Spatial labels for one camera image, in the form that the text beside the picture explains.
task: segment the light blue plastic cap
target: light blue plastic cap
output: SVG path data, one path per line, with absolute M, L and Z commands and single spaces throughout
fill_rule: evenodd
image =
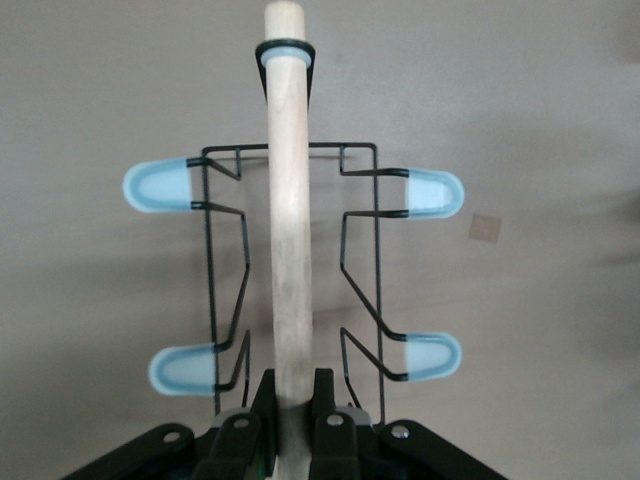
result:
M 170 347 L 149 364 L 149 382 L 163 395 L 212 396 L 216 378 L 215 344 Z
M 448 218 L 464 203 L 464 186 L 449 172 L 410 169 L 406 188 L 409 218 Z
M 404 358 L 409 382 L 448 377 L 462 362 L 462 347 L 448 333 L 408 333 Z
M 122 182 L 124 196 L 145 213 L 191 210 L 191 176 L 187 158 L 171 158 L 134 165 Z

